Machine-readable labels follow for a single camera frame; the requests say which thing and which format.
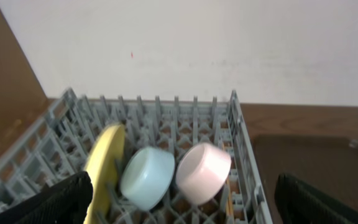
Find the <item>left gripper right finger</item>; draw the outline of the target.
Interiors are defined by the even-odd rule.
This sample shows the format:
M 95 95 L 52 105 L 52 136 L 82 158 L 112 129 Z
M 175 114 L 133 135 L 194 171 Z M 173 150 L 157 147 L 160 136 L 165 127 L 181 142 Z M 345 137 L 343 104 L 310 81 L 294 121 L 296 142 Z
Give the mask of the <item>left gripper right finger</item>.
M 358 212 L 289 173 L 275 186 L 275 205 L 284 223 L 358 224 Z

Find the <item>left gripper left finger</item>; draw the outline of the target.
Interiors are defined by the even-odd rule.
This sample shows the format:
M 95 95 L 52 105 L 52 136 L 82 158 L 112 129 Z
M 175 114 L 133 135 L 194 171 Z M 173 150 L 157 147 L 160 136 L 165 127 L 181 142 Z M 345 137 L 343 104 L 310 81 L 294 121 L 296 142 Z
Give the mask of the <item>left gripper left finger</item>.
M 0 224 L 83 224 L 92 199 L 91 178 L 80 171 L 0 213 Z

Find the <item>yellow round plate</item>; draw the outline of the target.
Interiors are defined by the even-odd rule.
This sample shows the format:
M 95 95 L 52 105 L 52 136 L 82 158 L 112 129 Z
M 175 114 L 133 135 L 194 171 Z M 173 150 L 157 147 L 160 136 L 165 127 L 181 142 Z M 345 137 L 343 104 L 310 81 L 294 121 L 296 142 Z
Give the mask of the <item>yellow round plate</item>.
M 124 156 L 125 127 L 122 124 L 106 126 L 93 144 L 84 171 L 91 179 L 93 198 L 84 224 L 97 223 L 97 213 L 106 215 L 110 206 L 107 184 L 116 186 L 119 172 L 115 161 Z

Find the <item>wooden chopstick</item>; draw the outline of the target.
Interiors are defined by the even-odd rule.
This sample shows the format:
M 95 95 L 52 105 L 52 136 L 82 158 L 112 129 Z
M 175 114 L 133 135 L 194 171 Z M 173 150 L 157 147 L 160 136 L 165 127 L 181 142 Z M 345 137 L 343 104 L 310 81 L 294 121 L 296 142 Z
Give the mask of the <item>wooden chopstick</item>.
M 226 187 L 227 187 L 227 202 L 226 202 L 226 213 L 228 216 L 233 217 L 234 211 L 233 211 L 233 204 L 232 204 L 232 193 L 231 193 L 231 186 L 229 179 L 226 179 Z

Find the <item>light blue bowl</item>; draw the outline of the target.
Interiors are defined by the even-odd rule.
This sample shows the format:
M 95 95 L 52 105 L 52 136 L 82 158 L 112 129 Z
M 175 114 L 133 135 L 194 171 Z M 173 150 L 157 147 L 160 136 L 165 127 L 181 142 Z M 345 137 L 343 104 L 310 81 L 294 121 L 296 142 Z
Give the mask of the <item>light blue bowl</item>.
M 171 152 L 144 147 L 128 162 L 120 181 L 120 191 L 138 209 L 150 210 L 167 192 L 174 171 L 175 158 Z

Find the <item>white bowl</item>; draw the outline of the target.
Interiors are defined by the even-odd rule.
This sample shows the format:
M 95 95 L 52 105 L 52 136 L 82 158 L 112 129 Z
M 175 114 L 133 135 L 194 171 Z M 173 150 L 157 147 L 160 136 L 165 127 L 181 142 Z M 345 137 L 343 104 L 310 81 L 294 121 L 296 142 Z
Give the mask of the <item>white bowl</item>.
M 199 143 L 183 156 L 175 177 L 179 191 L 193 205 L 211 200 L 226 183 L 231 155 L 210 144 Z

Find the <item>grey dishwasher rack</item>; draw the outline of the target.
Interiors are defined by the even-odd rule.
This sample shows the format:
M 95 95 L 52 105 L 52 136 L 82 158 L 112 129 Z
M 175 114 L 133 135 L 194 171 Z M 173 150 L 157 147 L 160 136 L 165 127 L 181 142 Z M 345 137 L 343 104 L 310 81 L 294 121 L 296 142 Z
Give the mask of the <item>grey dishwasher rack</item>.
M 104 97 L 91 101 L 73 90 L 55 100 L 0 158 L 0 213 L 84 168 L 92 145 L 108 125 L 126 130 L 124 156 L 116 160 L 119 178 L 132 155 L 154 146 L 180 161 L 187 151 L 208 142 L 231 155 L 234 216 L 226 213 L 227 187 L 203 205 L 193 205 L 172 184 L 162 201 L 143 212 L 107 184 L 110 206 L 97 223 L 271 223 L 259 170 L 236 93 L 229 101 L 185 102 Z

